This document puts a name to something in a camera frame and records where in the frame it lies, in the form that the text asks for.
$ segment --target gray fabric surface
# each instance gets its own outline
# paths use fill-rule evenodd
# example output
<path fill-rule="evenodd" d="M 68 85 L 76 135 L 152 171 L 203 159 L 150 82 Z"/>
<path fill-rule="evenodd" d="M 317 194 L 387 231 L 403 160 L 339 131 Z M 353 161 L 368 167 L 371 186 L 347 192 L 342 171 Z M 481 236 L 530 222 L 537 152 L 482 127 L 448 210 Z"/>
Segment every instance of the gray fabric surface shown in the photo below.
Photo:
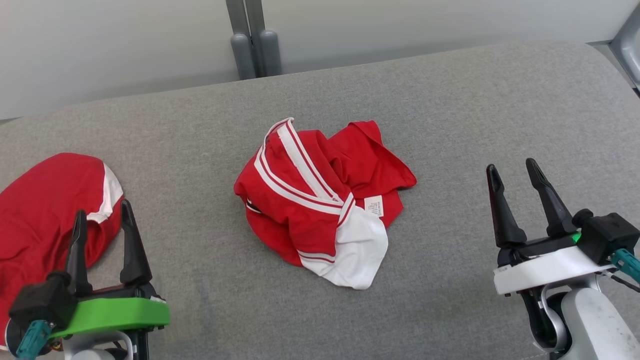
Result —
<path fill-rule="evenodd" d="M 573 212 L 640 224 L 639 115 L 640 100 L 589 46 L 501 45 L 26 117 L 0 127 L 0 189 L 63 151 L 111 167 L 172 309 L 171 326 L 150 335 L 153 359 L 537 358 L 522 300 L 493 287 L 484 169 L 499 168 L 530 238 L 546 221 L 526 157 Z M 369 290 L 284 263 L 246 223 L 232 185 L 288 116 L 326 135 L 373 119 L 418 179 L 401 192 L 405 210 Z M 94 286 L 118 282 L 122 253 L 118 238 L 91 271 Z M 602 287 L 640 336 L 637 294 Z"/>

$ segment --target teal connector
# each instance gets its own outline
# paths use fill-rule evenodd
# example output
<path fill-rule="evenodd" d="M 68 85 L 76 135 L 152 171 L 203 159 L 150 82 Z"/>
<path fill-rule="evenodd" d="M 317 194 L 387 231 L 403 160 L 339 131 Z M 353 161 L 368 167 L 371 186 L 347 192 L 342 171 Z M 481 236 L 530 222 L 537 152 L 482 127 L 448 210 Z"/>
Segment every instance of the teal connector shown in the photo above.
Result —
<path fill-rule="evenodd" d="M 42 350 L 51 335 L 51 327 L 44 320 L 34 320 L 29 325 L 24 338 L 20 342 L 18 351 L 18 359 L 35 360 L 38 353 Z"/>
<path fill-rule="evenodd" d="M 640 261 L 629 251 L 625 249 L 616 250 L 611 258 L 611 264 L 640 283 Z"/>

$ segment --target red and white clothing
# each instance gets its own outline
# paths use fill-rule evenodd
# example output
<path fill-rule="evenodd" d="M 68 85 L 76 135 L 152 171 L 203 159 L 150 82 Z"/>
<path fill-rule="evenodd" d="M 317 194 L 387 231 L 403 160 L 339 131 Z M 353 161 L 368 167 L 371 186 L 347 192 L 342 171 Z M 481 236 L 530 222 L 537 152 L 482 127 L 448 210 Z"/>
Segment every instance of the red and white clothing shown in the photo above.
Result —
<path fill-rule="evenodd" d="M 352 122 L 327 139 L 318 130 L 296 132 L 292 120 L 269 130 L 234 191 L 253 231 L 284 260 L 366 289 L 387 251 L 385 227 L 403 208 L 397 189 L 415 177 L 384 147 L 373 121 Z"/>
<path fill-rule="evenodd" d="M 0 334 L 20 289 L 63 270 L 78 210 L 87 213 L 87 266 L 120 230 L 122 187 L 102 160 L 63 153 L 37 164 L 0 193 Z M 0 349 L 4 349 L 0 336 Z"/>

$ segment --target gray plastic chair part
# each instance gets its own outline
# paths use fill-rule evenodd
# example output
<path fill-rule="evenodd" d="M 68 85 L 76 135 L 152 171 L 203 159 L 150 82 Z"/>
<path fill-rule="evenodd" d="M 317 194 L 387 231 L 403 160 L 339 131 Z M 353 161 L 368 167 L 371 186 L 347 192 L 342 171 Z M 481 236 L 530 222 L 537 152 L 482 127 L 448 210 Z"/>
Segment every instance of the gray plastic chair part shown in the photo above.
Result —
<path fill-rule="evenodd" d="M 249 38 L 245 34 L 234 34 L 231 36 L 231 48 L 236 58 L 236 67 L 238 68 L 240 80 L 255 79 Z"/>
<path fill-rule="evenodd" d="M 262 43 L 262 55 L 264 57 L 264 70 L 266 76 L 282 74 L 282 63 L 280 63 L 280 47 L 278 45 L 278 34 L 271 29 L 265 29 L 260 33 Z"/>
<path fill-rule="evenodd" d="M 609 44 L 611 52 L 616 56 L 631 81 L 636 84 L 636 87 L 640 85 L 640 56 L 638 55 L 636 44 L 639 31 L 640 4 L 634 9 L 616 37 Z"/>

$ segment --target red garment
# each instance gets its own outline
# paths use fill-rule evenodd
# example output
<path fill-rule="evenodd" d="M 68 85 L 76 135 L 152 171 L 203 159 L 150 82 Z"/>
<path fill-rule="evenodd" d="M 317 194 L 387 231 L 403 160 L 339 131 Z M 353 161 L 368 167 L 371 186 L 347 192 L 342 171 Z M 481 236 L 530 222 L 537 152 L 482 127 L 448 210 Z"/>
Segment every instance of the red garment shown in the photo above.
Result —
<path fill-rule="evenodd" d="M 373 121 L 352 122 L 327 139 L 318 130 L 296 132 L 292 120 L 269 130 L 234 191 L 253 231 L 284 260 L 334 284 L 367 288 L 386 253 L 384 228 L 403 209 L 397 189 L 416 179 Z M 362 209 L 378 196 L 379 218 Z"/>
<path fill-rule="evenodd" d="M 100 159 L 69 153 L 37 164 L 0 193 L 0 334 L 20 289 L 64 269 L 77 211 L 87 213 L 85 256 L 92 266 L 120 230 L 122 198 Z"/>

